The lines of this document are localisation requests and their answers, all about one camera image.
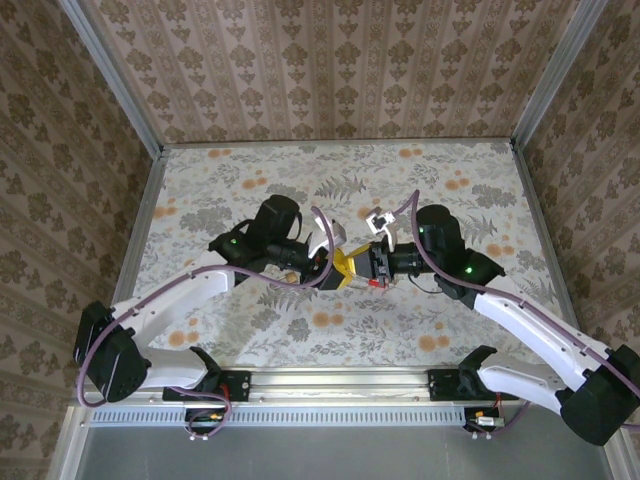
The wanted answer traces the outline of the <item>floral table cover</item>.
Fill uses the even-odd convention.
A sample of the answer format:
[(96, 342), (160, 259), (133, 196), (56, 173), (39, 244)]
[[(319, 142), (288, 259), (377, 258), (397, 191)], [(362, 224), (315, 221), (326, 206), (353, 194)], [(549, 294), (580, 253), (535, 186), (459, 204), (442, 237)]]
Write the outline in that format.
[[(466, 245), (488, 255), (526, 294), (562, 314), (507, 143), (369, 144), (168, 150), (162, 189), (135, 285), (156, 286), (219, 234), (252, 218), (273, 194), (340, 222), (346, 250), (370, 242), (367, 213), (400, 210), (413, 193), (446, 206)], [(447, 298), (432, 277), (399, 277), (372, 293), (302, 291), (251, 279), (172, 323), (157, 348), (198, 346), (218, 363), (253, 366), (453, 365), (488, 345), (526, 362), (535, 354), (496, 322)]]

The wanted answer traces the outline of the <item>wide aluminium extrusion beam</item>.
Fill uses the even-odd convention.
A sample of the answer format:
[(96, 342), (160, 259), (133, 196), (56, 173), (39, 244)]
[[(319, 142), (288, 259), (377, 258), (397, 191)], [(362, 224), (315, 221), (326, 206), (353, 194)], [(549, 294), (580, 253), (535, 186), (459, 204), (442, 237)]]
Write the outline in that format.
[(194, 366), (154, 365), (148, 369), (100, 375), (94, 385), (88, 375), (78, 378), (76, 396), (89, 408), (106, 403), (131, 404), (142, 398), (162, 400), (164, 388), (196, 395), (196, 387), (207, 374), (221, 370), (247, 370), (252, 373), (246, 402), (284, 406), (347, 406), (364, 404), (486, 403), (489, 401), (432, 401), (427, 371), (444, 368), (220, 368), (202, 362)]

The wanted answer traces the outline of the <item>grey metal sheet panel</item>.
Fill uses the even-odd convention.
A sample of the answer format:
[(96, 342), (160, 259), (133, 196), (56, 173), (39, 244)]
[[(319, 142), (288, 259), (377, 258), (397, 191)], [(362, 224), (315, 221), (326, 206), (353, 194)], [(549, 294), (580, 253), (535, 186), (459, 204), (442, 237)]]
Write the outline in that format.
[(626, 433), (603, 447), (533, 408), (507, 432), (454, 427), (229, 426), (190, 440), (180, 426), (100, 426), (68, 411), (46, 480), (640, 480)]

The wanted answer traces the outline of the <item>aluminium table edge rail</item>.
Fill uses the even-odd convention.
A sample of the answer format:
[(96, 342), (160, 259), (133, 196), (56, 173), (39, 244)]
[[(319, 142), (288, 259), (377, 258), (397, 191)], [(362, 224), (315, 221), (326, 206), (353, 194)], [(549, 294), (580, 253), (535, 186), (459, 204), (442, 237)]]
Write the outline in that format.
[(542, 252), (547, 262), (551, 282), (558, 298), (560, 311), (562, 312), (562, 316), (567, 323), (581, 331), (581, 326), (577, 319), (524, 155), (521, 149), (513, 142), (510, 143), (510, 147), (513, 153), (516, 168), (523, 185), (524, 193), (531, 210), (533, 222), (542, 247)]
[(436, 138), (384, 138), (384, 139), (321, 139), (321, 140), (269, 140), (269, 141), (229, 141), (229, 142), (191, 142), (167, 143), (165, 150), (197, 149), (197, 148), (259, 148), (283, 146), (329, 146), (329, 145), (369, 145), (369, 144), (463, 144), (475, 145), (484, 143), (507, 143), (509, 137), (436, 137)]
[(162, 189), (166, 164), (166, 152), (161, 150), (151, 165), (122, 268), (113, 293), (113, 304), (127, 300), (133, 295), (155, 207)]

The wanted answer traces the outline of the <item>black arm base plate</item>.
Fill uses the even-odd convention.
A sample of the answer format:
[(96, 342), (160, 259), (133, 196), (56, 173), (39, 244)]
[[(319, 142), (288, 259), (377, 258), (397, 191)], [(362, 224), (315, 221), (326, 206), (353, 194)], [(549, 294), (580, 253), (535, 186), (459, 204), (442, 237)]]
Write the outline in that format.
[(247, 370), (221, 370), (217, 374), (207, 374), (193, 388), (196, 395), (186, 395), (171, 388), (164, 388), (163, 401), (196, 401), (206, 400), (205, 393), (224, 396), (232, 402), (246, 402), (249, 399), (252, 373)]
[(429, 396), (432, 401), (495, 401), (496, 392), (488, 390), (474, 376), (457, 368), (427, 371)]

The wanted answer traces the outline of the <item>aluminium frame post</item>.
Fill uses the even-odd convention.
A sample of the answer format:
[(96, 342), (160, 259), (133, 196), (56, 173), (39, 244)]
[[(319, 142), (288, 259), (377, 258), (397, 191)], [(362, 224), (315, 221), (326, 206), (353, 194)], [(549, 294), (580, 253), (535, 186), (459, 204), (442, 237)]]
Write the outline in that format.
[(580, 0), (511, 135), (515, 151), (531, 140), (607, 4), (608, 0)]
[(140, 102), (133, 95), (123, 68), (117, 64), (115, 54), (108, 48), (106, 37), (101, 33), (96, 22), (91, 19), (82, 0), (58, 1), (146, 151), (153, 161), (157, 161), (162, 155), (163, 145), (154, 133)]

